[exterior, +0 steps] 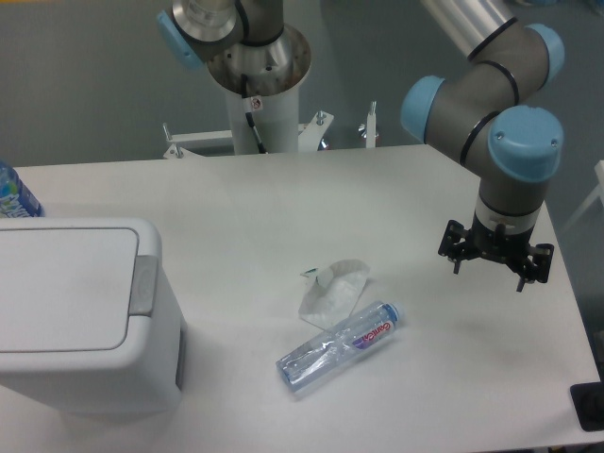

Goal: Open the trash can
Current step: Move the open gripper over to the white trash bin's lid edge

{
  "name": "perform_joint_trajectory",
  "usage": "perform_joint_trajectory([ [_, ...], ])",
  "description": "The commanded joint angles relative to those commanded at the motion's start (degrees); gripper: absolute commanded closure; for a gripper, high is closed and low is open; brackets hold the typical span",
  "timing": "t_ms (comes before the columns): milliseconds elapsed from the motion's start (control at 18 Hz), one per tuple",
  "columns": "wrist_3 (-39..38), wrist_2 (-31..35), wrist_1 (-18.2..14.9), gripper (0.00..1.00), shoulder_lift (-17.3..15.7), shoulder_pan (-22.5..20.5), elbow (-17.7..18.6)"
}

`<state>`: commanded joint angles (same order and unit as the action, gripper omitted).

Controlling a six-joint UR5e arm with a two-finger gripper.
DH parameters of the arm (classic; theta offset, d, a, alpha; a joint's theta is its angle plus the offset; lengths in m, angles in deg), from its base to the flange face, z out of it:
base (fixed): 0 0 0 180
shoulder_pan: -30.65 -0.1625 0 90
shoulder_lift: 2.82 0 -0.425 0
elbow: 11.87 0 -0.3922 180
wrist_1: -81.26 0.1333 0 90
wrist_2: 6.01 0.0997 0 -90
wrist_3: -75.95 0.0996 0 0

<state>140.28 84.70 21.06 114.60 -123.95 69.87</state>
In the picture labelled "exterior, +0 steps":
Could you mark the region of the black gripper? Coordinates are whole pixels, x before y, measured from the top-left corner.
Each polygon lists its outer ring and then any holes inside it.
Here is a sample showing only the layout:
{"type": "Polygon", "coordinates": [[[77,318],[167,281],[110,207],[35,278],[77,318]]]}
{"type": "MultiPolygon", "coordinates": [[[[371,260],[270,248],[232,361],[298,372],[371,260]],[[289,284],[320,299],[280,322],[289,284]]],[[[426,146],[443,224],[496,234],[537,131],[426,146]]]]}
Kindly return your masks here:
{"type": "Polygon", "coordinates": [[[453,263],[457,275],[466,260],[507,262],[519,276],[516,291],[527,284],[547,283],[554,254],[551,243],[530,244],[539,211],[524,216],[504,216],[492,210],[476,210],[471,229],[449,220],[438,254],[453,263]]]}

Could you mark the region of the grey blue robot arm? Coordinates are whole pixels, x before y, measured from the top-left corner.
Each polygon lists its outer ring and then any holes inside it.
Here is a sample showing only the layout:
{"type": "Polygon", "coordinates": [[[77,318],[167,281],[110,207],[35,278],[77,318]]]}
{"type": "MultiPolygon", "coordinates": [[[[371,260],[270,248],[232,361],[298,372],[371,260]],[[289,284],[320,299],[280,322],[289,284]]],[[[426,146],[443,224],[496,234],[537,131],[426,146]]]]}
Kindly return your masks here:
{"type": "MultiPolygon", "coordinates": [[[[428,1],[426,8],[471,69],[456,81],[418,80],[400,122],[480,180],[472,225],[450,221],[438,252],[455,266],[489,260],[521,284],[545,283],[554,246],[530,237],[564,133],[553,114],[526,100],[562,68],[562,40],[547,26],[520,24],[501,1],[428,1]]],[[[157,25],[182,65],[206,67],[223,89],[236,153],[317,149],[298,126],[310,47],[286,24],[281,2],[175,1],[157,25]]]]}

